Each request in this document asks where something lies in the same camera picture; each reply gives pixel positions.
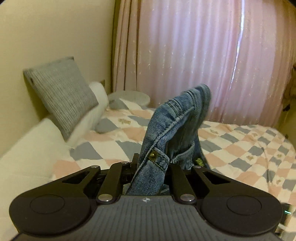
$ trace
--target blue denim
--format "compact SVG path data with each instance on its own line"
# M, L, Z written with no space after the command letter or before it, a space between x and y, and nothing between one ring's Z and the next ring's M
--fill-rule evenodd
M204 121L211 92L201 84L159 106L147 127L136 173L127 195L156 195L169 163L191 169L198 159L209 168L197 129Z

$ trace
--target checkered bed cover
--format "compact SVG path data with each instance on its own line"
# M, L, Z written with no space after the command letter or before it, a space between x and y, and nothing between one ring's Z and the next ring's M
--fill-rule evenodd
M108 108L96 131L87 133L54 165L52 180L90 165L108 169L140 153L153 109L118 100ZM212 170L274 195L296 206L296 161L292 144L277 130L258 125L238 126L204 121L198 130ZM296 215L293 215L296 231Z

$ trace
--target pink patch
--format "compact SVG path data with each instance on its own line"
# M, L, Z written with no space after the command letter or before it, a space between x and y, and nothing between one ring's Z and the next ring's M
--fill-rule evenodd
M107 165L112 166L112 164L114 163L118 163L118 162L122 162L124 160L119 160L119 159L105 159L105 162L107 163Z
M267 159L264 158L264 157L262 157L262 156L258 157L256 164L259 164L259 165L261 165L261 166L263 166L265 168L268 167L268 161L267 161Z
M227 124L219 124L216 126L216 128L228 133L228 132L231 132L231 128L227 125Z
M110 116L110 117L124 117L124 116L126 116L124 113L122 113L121 111L118 111L118 110L110 110L105 115Z
M291 156L286 156L284 161L290 162L290 163L294 163L295 162L295 158L291 157Z
M253 186L259 178L260 177L254 172L243 172L236 178L236 180Z
M281 190L282 190L282 187L278 187L273 184L270 184L268 187L268 192L276 198L279 195Z
M275 138L273 138L272 141L273 141L273 142L276 142L276 143L278 143L278 144L282 144L284 140L280 140L279 138L275 137Z
M136 115L145 119L151 119L151 116L152 116L152 114L146 110L130 110L130 112L133 115Z
M113 139L106 133L106 134L99 134L94 131L90 131L84 136L85 140L87 141L112 141Z
M295 192L291 193L288 203L296 206L296 193Z
M222 166L225 166L226 165L226 163L224 161L222 161L219 157L215 156L212 153L206 154L205 157L206 157L208 163L213 168L222 167Z
M254 128L253 131L257 132L260 136L262 136L265 132L258 130L257 128Z
M252 144L255 143L255 140L254 140L254 138L253 138L251 135L246 135L246 136L242 139L242 141L247 141L247 142L250 142L250 143L252 143Z
M265 148L265 151L267 152L267 154L273 155L274 153L276 153L277 150L267 147Z
M288 176L290 169L288 168L279 168L276 172L276 174L280 177L286 178Z
M146 130L143 127L122 128L127 137L131 140L141 142L144 139Z
M53 166L53 173L56 176L56 179L65 177L70 175L74 172L80 171L81 168L78 164L74 161L65 161L65 160L58 160Z
M235 144L232 144L232 145L226 147L225 150L228 151L230 154L237 156L237 157L240 157L246 153L246 151L244 149L240 148L239 146L237 146Z
M216 137L212 133L210 133L210 132L208 132L206 130L203 130L203 129L198 129L198 135L200 137L202 137L203 139L210 139L210 138L215 138Z

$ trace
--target striped pillow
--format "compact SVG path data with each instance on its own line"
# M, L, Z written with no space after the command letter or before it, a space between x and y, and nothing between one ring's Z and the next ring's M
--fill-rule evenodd
M98 105L73 57L25 69L24 75L52 114L65 140L79 120Z

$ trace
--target metal rivet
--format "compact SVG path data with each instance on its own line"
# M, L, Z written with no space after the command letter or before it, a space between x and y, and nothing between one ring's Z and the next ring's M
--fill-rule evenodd
M105 193L105 194L101 194L101 195L98 197L98 199L99 199L100 201L102 201L102 202L109 202L109 201L112 200L112 198L113 198L113 196L112 196L111 194L107 194L107 193Z
M149 160L155 161L157 157L158 157L158 153L156 151L152 151L149 155Z
M195 197L192 194L186 193L186 194L182 194L180 196L180 199L185 202L191 202L195 199Z

